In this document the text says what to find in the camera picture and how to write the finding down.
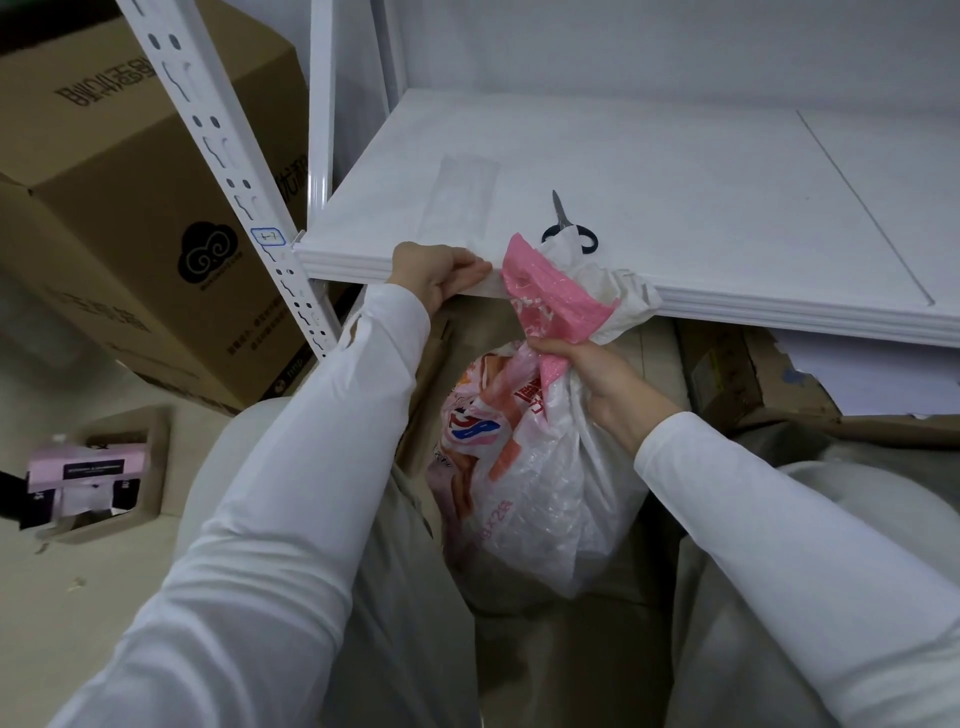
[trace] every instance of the white wall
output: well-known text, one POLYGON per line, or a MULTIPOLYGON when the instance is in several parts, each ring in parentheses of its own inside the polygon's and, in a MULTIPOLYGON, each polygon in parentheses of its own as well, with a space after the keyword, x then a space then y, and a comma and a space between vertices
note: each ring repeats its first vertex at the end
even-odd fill
POLYGON ((395 0, 411 87, 960 111, 956 0, 395 0))

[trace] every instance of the plastic bag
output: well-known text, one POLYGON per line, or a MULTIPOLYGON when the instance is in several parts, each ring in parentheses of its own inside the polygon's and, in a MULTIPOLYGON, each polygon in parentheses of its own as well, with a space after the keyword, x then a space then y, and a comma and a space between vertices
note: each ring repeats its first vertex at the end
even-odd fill
MULTIPOLYGON (((607 344, 660 304, 640 277, 589 262, 575 228, 538 251, 514 235, 502 276, 528 335, 573 343, 607 344)), ((647 488, 588 418, 586 396, 566 360, 514 342, 474 361, 446 399, 427 482, 444 518, 447 564, 474 606, 515 609, 552 596, 523 577, 572 598, 636 518, 647 488)))

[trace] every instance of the white long sleeve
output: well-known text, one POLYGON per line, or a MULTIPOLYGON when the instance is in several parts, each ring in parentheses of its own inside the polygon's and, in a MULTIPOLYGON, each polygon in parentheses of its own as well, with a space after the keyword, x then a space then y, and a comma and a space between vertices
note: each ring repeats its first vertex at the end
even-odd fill
POLYGON ((690 413, 635 466, 845 725, 955 724, 952 582, 690 413))
POLYGON ((430 322, 370 286, 201 537, 54 726, 314 724, 430 322))

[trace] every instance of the hand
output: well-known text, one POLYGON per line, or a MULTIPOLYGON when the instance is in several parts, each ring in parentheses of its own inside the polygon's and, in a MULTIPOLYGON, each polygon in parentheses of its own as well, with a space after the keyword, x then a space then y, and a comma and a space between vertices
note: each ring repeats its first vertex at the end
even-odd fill
POLYGON ((568 359, 590 390, 587 412, 631 456, 654 427, 681 411, 647 384, 618 353, 591 341, 569 344, 563 339, 527 339, 535 352, 568 359))
POLYGON ((491 263, 466 248, 408 241, 394 248, 394 271, 387 282, 413 293, 433 316, 441 303, 473 287, 492 269, 491 263))

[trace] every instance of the white paper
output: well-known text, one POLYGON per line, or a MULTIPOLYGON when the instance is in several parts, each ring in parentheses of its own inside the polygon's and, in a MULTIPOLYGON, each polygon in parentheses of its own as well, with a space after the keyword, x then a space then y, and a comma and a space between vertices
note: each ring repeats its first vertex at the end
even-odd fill
POLYGON ((113 501, 112 481, 100 485, 70 485, 61 491, 61 516, 76 516, 84 511, 108 511, 113 501))
POLYGON ((960 414, 960 350, 771 329, 844 415, 960 414))

